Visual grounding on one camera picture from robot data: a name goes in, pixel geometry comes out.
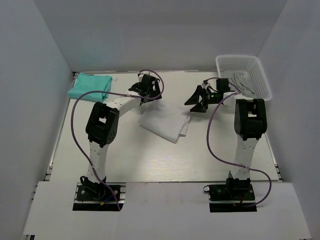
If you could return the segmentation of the white t shirt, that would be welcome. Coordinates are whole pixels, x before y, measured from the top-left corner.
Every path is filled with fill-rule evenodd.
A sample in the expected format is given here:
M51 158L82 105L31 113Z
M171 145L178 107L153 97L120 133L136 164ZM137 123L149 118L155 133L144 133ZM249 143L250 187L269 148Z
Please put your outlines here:
M138 123L175 144L179 137L187 135L190 119L190 113L184 108L168 101L156 100L148 104Z

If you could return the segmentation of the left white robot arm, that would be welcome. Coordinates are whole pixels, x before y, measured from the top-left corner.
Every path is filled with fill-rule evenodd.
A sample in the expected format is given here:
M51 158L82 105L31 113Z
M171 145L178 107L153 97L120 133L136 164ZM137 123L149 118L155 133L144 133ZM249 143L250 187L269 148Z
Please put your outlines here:
M162 98L162 78L149 71L140 71L138 82L133 84L125 94L107 103L97 102L93 105L85 132L89 140L89 167L81 184L88 189L94 199L99 200L106 193L106 158L110 144L115 140L121 116L142 104Z

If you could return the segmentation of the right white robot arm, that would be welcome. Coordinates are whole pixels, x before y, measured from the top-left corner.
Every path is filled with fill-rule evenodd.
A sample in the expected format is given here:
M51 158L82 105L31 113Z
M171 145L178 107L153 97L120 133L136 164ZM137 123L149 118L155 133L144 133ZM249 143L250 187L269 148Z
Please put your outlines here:
M262 98L247 98L227 78L215 78L216 87L213 88L206 79L196 87L195 92L184 103L191 106L192 113L205 113L209 105L215 105L214 112L228 100L234 103L234 131L237 136L237 146L233 162L212 156L221 163L230 165L228 177L224 185L209 187L211 201L244 201L252 190L251 167L253 155L258 141L267 131L267 116L265 101Z

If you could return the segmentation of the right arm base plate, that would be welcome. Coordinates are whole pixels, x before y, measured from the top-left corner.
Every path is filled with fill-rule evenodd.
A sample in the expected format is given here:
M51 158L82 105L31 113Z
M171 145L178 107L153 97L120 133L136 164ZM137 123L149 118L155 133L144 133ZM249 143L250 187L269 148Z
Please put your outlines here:
M253 186L249 189L230 192L226 184L210 184L203 187L208 194L210 213L257 212Z

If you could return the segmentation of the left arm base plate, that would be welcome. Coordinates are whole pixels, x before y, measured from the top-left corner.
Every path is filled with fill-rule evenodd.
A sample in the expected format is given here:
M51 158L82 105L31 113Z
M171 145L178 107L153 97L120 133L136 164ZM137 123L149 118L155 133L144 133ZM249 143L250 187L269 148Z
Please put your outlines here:
M107 187L101 194L96 195L78 182L72 210L82 212L119 212L125 203L126 183L110 183L109 186L113 190L119 206Z

